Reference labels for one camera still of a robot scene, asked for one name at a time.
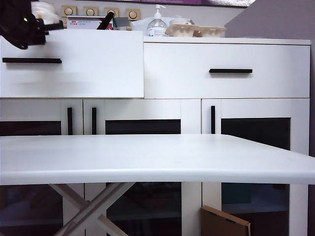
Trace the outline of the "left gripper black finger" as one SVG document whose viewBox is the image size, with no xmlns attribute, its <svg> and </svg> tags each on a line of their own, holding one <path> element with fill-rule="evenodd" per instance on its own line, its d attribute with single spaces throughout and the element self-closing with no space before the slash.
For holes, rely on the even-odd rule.
<svg viewBox="0 0 315 236">
<path fill-rule="evenodd" d="M 52 30 L 63 30 L 63 21 L 59 21 L 58 23 L 44 25 L 44 29 L 46 31 Z"/>
</svg>

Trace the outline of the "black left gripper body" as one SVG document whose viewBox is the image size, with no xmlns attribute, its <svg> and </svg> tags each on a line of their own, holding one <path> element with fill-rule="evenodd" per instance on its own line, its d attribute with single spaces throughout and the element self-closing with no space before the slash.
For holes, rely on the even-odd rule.
<svg viewBox="0 0 315 236">
<path fill-rule="evenodd" d="M 17 47 L 27 49 L 28 46 L 42 45 L 45 39 L 44 21 L 32 16 L 22 16 L 17 28 Z"/>
</svg>

